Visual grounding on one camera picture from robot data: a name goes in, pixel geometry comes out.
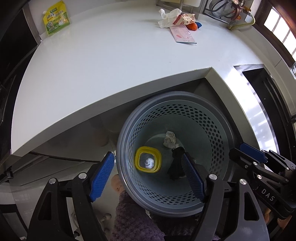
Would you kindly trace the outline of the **pink package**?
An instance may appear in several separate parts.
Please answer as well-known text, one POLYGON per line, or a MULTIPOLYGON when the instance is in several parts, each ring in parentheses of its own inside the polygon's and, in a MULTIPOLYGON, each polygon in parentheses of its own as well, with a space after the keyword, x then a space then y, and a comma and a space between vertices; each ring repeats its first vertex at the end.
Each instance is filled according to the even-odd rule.
POLYGON ((185 25, 172 26, 170 27, 170 31, 177 43, 197 44, 185 25))

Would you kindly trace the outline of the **orange tangerine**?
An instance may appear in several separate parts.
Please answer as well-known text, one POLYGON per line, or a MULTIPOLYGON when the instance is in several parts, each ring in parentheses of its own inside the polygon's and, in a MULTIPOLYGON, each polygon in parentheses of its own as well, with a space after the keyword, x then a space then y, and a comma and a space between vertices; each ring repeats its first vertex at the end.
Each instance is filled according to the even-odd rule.
POLYGON ((198 29, 198 25, 195 22, 186 25, 186 27, 188 30, 191 30, 191 31, 196 31, 198 29))

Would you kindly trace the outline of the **grey perforated trash bin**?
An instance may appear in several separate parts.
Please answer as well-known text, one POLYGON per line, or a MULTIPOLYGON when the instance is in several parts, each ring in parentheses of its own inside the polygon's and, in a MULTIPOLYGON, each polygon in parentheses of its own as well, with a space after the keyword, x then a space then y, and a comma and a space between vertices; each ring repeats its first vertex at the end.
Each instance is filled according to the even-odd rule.
POLYGON ((188 153, 209 174, 229 180, 234 135, 227 118, 206 99, 172 91, 152 97, 128 117, 116 162, 125 190, 142 208, 167 217, 199 213, 181 159, 188 153))

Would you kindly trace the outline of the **black kitchen sink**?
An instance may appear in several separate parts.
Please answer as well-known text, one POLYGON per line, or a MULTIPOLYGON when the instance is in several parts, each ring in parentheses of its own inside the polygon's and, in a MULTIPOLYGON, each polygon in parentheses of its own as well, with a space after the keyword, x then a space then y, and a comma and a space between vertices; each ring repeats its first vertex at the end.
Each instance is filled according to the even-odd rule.
POLYGON ((287 103, 273 76, 262 64, 247 64, 234 67, 245 77, 254 90, 255 97, 271 125, 281 156, 295 162, 295 114, 288 110, 287 103))

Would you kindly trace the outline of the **black object in bin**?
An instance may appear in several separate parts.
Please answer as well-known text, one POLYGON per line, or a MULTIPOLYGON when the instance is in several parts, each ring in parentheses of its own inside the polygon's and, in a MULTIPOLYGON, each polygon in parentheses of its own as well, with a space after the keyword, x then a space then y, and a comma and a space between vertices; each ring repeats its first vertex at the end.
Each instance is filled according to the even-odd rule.
POLYGON ((177 147, 171 150, 173 161, 168 169, 168 175, 171 180, 178 180, 185 177, 184 170, 182 168, 182 155, 185 153, 183 147, 177 147))

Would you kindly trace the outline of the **grey crumpled paper ball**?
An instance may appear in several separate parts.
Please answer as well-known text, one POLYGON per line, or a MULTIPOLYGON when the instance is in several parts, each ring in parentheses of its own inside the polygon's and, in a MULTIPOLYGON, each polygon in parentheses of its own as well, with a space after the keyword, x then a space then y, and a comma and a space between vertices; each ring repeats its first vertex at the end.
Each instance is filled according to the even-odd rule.
POLYGON ((174 132, 171 132, 171 131, 166 132, 163 145, 169 149, 175 149, 179 146, 174 132))

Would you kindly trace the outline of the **purple fuzzy sleeve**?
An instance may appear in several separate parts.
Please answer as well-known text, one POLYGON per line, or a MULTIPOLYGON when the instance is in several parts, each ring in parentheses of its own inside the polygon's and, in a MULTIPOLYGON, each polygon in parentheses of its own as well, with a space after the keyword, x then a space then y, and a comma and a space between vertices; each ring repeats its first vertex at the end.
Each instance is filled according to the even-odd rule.
POLYGON ((119 195, 111 240, 164 240, 165 234, 126 191, 119 195))

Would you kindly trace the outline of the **yellow green spout pouch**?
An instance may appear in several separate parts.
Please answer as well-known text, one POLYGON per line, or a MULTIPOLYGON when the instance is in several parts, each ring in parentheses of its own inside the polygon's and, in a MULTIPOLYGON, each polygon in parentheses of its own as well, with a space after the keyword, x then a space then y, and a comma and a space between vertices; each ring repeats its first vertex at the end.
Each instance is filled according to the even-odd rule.
POLYGON ((43 12, 43 22, 48 36, 70 25, 66 4, 59 1, 43 12))

